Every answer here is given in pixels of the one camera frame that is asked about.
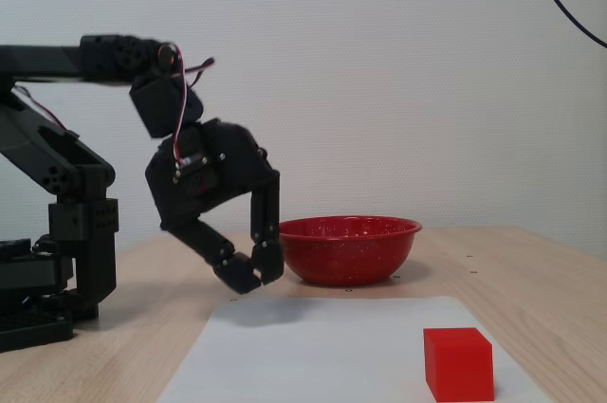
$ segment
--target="red cube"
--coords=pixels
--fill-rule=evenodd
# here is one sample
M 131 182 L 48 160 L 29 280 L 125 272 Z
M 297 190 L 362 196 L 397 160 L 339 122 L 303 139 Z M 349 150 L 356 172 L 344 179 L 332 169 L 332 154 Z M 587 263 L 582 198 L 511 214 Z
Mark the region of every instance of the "red cube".
M 424 353 L 437 402 L 495 400 L 492 346 L 477 329 L 424 329 Z

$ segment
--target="red bowl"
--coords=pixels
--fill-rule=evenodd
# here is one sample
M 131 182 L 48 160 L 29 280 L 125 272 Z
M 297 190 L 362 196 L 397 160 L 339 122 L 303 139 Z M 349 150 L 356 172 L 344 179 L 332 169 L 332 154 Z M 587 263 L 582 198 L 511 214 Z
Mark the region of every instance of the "red bowl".
M 378 283 L 407 259 L 421 225 L 385 216 L 328 216 L 283 222 L 285 262 L 305 282 Z

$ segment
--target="white paper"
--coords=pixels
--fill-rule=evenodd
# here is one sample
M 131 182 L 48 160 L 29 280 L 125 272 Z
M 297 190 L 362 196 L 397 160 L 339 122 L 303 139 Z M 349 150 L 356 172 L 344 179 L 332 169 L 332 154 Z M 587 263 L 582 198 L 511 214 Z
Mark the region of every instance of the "white paper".
M 434 403 L 423 329 L 477 327 L 496 400 L 551 400 L 459 301 L 262 299 L 215 310 L 159 403 Z

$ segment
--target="robotic arm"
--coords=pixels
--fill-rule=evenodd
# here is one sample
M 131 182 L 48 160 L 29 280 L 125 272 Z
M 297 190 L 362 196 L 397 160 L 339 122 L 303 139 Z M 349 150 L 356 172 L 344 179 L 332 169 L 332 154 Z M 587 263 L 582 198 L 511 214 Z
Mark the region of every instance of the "robotic arm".
M 212 59 L 192 71 L 210 64 Z M 282 276 L 279 173 L 245 128 L 219 119 L 198 121 L 203 106 L 185 81 L 188 71 L 177 47 L 131 36 L 84 36 L 73 47 L 0 46 L 0 153 L 57 196 L 49 206 L 49 234 L 33 248 L 29 240 L 0 243 L 0 331 L 1 317 L 23 312 L 24 301 L 29 307 L 42 304 L 45 312 L 95 318 L 97 304 L 116 287 L 118 201 L 106 198 L 114 170 L 78 135 L 22 101 L 14 93 L 18 82 L 130 85 L 151 138 L 163 139 L 145 171 L 161 228 L 241 294 Z M 247 192 L 250 258 L 198 219 Z M 77 288 L 65 291 L 72 259 Z

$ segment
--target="table surface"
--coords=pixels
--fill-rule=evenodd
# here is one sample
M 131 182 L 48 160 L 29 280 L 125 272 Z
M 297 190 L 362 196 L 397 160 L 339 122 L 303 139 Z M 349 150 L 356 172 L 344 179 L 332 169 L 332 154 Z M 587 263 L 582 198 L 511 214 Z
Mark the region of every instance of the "table surface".
M 246 236 L 231 238 L 250 249 Z M 122 253 L 118 275 L 100 318 L 74 339 L 0 355 L 3 403 L 154 402 L 214 307 L 236 297 L 168 236 Z M 383 284 L 345 292 L 287 271 L 256 292 L 454 296 L 555 402 L 607 401 L 607 264 L 522 229 L 426 229 Z

